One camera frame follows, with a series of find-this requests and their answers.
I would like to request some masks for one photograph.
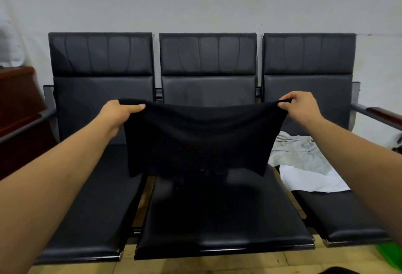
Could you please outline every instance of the black leather upholstery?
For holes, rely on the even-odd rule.
[[[348,129],[355,43],[355,34],[264,34],[263,100],[293,90],[312,92],[322,115]],[[308,135],[289,117],[282,130]],[[389,240],[351,191],[293,194],[329,246]]]
[[[60,139],[87,125],[111,99],[153,100],[153,76],[54,77]],[[124,127],[110,144],[125,144]]]
[[[151,33],[50,33],[60,138],[109,100],[153,100]],[[118,261],[146,178],[129,176],[123,130],[106,147],[37,264]]]
[[[255,102],[256,34],[160,34],[165,103]]]
[[[144,185],[129,176],[126,145],[107,146],[36,264],[118,261]]]
[[[377,220],[352,191],[292,192],[308,219],[329,246],[390,241]]]
[[[312,92],[325,118],[348,129],[355,34],[264,34],[263,100]],[[282,130],[307,135],[287,119]]]
[[[268,169],[155,181],[135,259],[314,248]]]

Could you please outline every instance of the chair seat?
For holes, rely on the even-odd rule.
[[[126,145],[106,147],[36,264],[118,261],[146,178],[130,178]]]
[[[352,191],[292,191],[327,246],[375,244],[390,241],[387,233]]]
[[[157,177],[135,259],[313,249],[271,170],[181,180]]]

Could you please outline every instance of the person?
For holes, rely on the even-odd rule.
[[[309,92],[278,106],[319,146],[349,187],[402,244],[402,155],[324,119]],[[26,273],[56,231],[109,140],[145,105],[109,101],[99,115],[53,149],[0,181],[0,273]]]

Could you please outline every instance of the wall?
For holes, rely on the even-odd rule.
[[[402,113],[402,0],[7,0],[38,83],[51,84],[48,32],[356,32],[360,102]],[[259,69],[261,42],[259,40]],[[156,63],[156,73],[160,72]],[[358,116],[357,134],[383,145],[398,131]]]

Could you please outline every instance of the white cloth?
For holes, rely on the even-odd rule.
[[[284,131],[279,132],[274,142],[268,164],[273,167],[290,165],[323,174],[332,168],[311,136],[290,136]]]
[[[323,175],[289,165],[280,165],[279,175],[287,190],[290,191],[336,192],[350,190],[349,186],[332,167],[326,175]]]

